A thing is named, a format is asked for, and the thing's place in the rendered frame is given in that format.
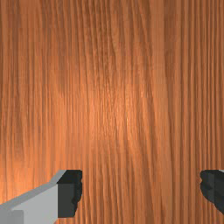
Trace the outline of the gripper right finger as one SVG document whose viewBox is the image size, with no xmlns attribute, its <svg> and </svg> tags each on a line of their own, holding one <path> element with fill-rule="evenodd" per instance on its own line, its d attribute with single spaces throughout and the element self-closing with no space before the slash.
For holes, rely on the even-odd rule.
<svg viewBox="0 0 224 224">
<path fill-rule="evenodd" d="M 200 178 L 203 196 L 224 214 L 224 170 L 204 170 Z"/>
</svg>

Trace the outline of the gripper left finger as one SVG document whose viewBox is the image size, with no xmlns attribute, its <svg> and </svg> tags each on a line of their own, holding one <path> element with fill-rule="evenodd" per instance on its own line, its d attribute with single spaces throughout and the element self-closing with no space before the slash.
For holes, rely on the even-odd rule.
<svg viewBox="0 0 224 224">
<path fill-rule="evenodd" d="M 0 205 L 0 224 L 54 224 L 73 218 L 82 195 L 82 171 L 60 170 L 52 179 Z"/>
</svg>

